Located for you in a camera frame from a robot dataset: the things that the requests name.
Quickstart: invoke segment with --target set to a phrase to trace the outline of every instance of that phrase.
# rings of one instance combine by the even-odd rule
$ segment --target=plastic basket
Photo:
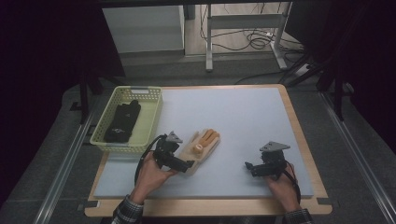
[[[141,109],[128,143],[105,142],[104,136],[114,118],[117,105],[129,104],[132,100],[137,100]],[[142,154],[155,137],[162,108],[163,96],[160,87],[119,86],[111,94],[90,142],[103,151]]]

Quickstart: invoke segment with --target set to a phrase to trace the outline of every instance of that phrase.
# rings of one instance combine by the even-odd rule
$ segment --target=table
[[[278,88],[283,104],[288,113],[291,127],[295,134],[307,172],[312,180],[314,196],[302,199],[302,207],[308,208],[311,214],[330,214],[332,206],[326,203],[327,192],[320,179],[317,166],[312,158],[304,133],[294,113],[290,98],[282,85],[260,86],[211,86],[211,87],[166,87],[165,90],[185,89],[230,89],[230,88]],[[104,153],[96,178],[92,185],[89,203],[86,207],[88,217],[110,217],[121,199],[98,199],[93,196],[97,183],[106,164],[108,153]],[[284,213],[281,205],[274,199],[156,199],[145,200],[144,216],[146,217],[210,217],[210,216],[273,216]]]

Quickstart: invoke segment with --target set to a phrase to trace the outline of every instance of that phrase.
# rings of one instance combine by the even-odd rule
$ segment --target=white wall
[[[119,53],[184,49],[182,6],[104,8]]]

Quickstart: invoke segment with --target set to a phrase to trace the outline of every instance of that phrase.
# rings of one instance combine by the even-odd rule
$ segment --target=gray floor
[[[266,54],[234,57],[218,55],[215,57],[212,73],[205,72],[205,62],[201,57],[163,56],[153,60],[147,56],[141,64],[131,63],[133,60],[128,57],[123,57],[122,61],[128,77],[120,80],[136,86],[233,85],[244,77],[278,71],[273,56]],[[240,84],[277,83],[280,78],[280,74],[263,75],[246,79]],[[367,187],[345,142],[335,128],[326,105],[315,89],[316,80],[316,77],[312,77],[297,87],[288,89],[333,205],[331,214],[314,216],[314,220],[317,223],[387,223],[373,193]],[[102,80],[102,83],[106,86],[106,91],[100,96],[90,98],[91,103],[98,99],[99,104],[99,109],[94,111],[96,113],[92,124],[99,120],[112,88],[115,87],[106,80]],[[35,159],[0,211],[0,223],[32,223],[35,220],[52,180],[80,127],[79,111],[70,111],[71,105],[79,101],[78,97],[77,87],[64,94],[63,107],[58,118]],[[395,201],[395,155],[360,116],[347,97],[344,98],[343,106],[345,125],[351,131],[378,181],[391,200]],[[85,137],[84,142],[89,142],[89,136]],[[59,201],[53,213],[49,215],[49,223],[101,223],[101,218],[86,217],[83,213],[83,205],[91,190],[101,156],[102,152],[97,147],[82,145]],[[208,223],[208,220],[202,220],[202,223]]]

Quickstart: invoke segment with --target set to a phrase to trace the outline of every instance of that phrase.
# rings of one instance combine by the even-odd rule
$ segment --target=metal frame
[[[289,16],[291,2],[288,2],[281,14],[264,15],[219,15],[212,16],[212,7],[207,5],[207,38],[206,38],[206,71],[213,71],[212,30],[243,29],[243,28],[278,28],[274,41],[270,46],[276,56],[276,61],[281,70],[286,70],[285,60],[279,50],[280,38],[285,29]]]

